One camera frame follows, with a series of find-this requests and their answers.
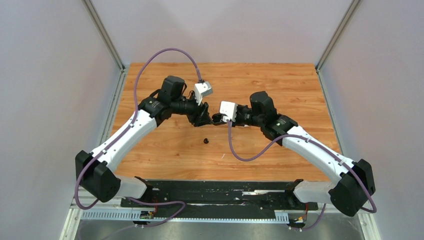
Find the black earbud charging case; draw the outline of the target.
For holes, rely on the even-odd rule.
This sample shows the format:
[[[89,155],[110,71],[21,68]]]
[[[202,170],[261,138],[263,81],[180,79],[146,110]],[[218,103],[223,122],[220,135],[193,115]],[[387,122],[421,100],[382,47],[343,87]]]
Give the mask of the black earbud charging case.
[[[227,117],[225,114],[223,113],[215,113],[212,115],[211,119],[212,119],[212,124],[214,126],[221,126],[221,125],[227,125],[228,121],[224,120],[224,118]]]

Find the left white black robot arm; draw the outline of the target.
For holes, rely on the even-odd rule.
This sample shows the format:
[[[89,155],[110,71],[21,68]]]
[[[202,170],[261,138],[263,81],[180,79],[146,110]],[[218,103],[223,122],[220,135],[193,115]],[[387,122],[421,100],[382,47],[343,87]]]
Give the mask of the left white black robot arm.
[[[80,151],[75,156],[77,186],[102,203],[114,197],[130,197],[142,207],[149,206],[153,193],[147,182],[140,177],[118,176],[115,170],[137,143],[172,115],[187,116],[194,127],[212,124],[209,105],[203,102],[213,93],[211,84],[195,83],[189,96],[183,95],[186,87],[182,78],[166,77],[161,88],[143,99],[110,138],[90,152]]]

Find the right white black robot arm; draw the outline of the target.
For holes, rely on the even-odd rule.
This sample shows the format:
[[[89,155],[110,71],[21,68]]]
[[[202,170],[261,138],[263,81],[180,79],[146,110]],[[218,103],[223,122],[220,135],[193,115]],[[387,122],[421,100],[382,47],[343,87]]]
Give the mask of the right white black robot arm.
[[[265,153],[274,143],[285,147],[317,167],[329,182],[302,180],[285,195],[286,204],[298,209],[304,203],[331,204],[342,214],[353,217],[360,210],[374,214],[372,199],[376,192],[373,169],[365,159],[353,160],[327,147],[309,134],[295,120],[277,112],[272,98],[265,92],[253,93],[250,106],[232,104],[225,112],[228,127],[253,126],[271,142],[254,157]]]

